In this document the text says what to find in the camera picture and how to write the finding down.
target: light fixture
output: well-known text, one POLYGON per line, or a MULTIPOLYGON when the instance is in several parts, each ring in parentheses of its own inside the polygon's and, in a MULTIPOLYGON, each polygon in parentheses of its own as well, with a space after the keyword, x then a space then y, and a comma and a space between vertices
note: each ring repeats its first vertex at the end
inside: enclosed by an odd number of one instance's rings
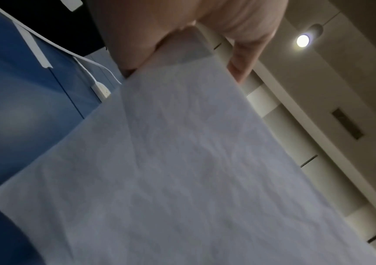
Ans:
POLYGON ((302 34, 297 38, 297 45, 300 48, 304 48, 310 43, 310 38, 306 34, 302 34))
POLYGON ((312 42, 320 37, 323 33, 323 26, 320 24, 312 25, 306 32, 298 36, 296 44, 300 48, 304 48, 312 44, 312 42))

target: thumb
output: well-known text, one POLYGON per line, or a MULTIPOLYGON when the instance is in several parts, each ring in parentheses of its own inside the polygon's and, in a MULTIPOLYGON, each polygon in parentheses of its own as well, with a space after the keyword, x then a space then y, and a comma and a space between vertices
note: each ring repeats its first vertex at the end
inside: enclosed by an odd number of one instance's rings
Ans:
POLYGON ((268 41, 235 42, 227 69, 238 83, 242 83, 250 74, 268 41))

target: white cord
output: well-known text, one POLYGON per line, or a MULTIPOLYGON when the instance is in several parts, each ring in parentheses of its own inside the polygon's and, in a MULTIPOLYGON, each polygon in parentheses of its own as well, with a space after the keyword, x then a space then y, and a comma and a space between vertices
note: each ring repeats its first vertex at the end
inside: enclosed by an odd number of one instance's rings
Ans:
POLYGON ((73 57, 73 59, 75 59, 75 61, 79 64, 79 66, 82 67, 83 70, 85 70, 85 71, 88 73, 88 75, 92 78, 92 80, 96 83, 96 79, 95 79, 95 77, 93 77, 93 75, 91 74, 91 72, 89 72, 89 70, 86 69, 86 68, 85 68, 85 67, 79 62, 79 60, 76 59, 76 57, 73 57))
POLYGON ((50 45, 52 45, 52 46, 54 46, 54 47, 56 47, 57 49, 59 49, 59 50, 65 52, 65 53, 67 53, 67 54, 70 54, 70 55, 72 55, 72 56, 74 56, 74 57, 77 57, 77 58, 79 58, 79 59, 81 59, 81 60, 83 60, 83 61, 85 61, 85 62, 92 63, 92 64, 94 64, 94 65, 96 65, 96 66, 98 66, 98 67, 104 68, 104 69, 107 70, 107 71, 108 71, 108 72, 114 77, 114 79, 115 79, 115 80, 121 85, 121 82, 118 81, 118 79, 115 77, 115 75, 113 74, 113 72, 111 72, 111 71, 110 71, 108 68, 106 68, 105 66, 103 66, 103 65, 101 65, 101 64, 99 64, 99 63, 97 63, 97 62, 94 62, 94 61, 92 61, 92 60, 89 60, 89 59, 87 59, 87 58, 85 58, 85 57, 82 57, 82 56, 80 56, 80 55, 78 55, 78 54, 75 54, 75 53, 73 53, 73 52, 71 52, 71 51, 69 51, 69 50, 66 50, 65 48, 63 48, 63 47, 61 47, 61 46, 55 44, 54 42, 50 41, 49 39, 47 39, 47 38, 41 36, 40 34, 38 34, 37 32, 35 32, 34 30, 30 29, 29 27, 27 27, 26 25, 24 25, 23 23, 21 23, 21 22, 20 22, 19 20, 17 20, 16 18, 14 18, 13 16, 9 15, 8 13, 6 13, 6 12, 5 12, 4 10, 2 10, 1 8, 0 8, 0 13, 1 13, 2 15, 6 16, 7 18, 9 18, 10 20, 12 20, 14 23, 17 23, 18 25, 20 25, 21 27, 23 27, 24 29, 26 29, 26 30, 29 31, 30 33, 34 34, 36 37, 40 38, 41 40, 47 42, 48 44, 50 44, 50 45))

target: paper sheet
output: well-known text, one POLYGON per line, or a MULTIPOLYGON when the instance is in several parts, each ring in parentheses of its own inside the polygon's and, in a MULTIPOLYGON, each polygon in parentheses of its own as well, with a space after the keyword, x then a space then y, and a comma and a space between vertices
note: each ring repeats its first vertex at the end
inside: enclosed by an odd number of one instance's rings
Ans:
POLYGON ((0 187, 47 265, 373 265, 195 29, 0 187))

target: hand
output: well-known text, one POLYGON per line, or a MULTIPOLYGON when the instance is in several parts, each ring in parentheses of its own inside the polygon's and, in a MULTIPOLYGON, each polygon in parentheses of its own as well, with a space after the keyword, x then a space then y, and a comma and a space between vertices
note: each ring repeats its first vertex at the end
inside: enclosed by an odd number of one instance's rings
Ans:
POLYGON ((137 69, 168 34, 197 20, 235 40, 227 68, 242 82, 274 36, 287 0, 88 0, 88 4, 120 69, 137 69))

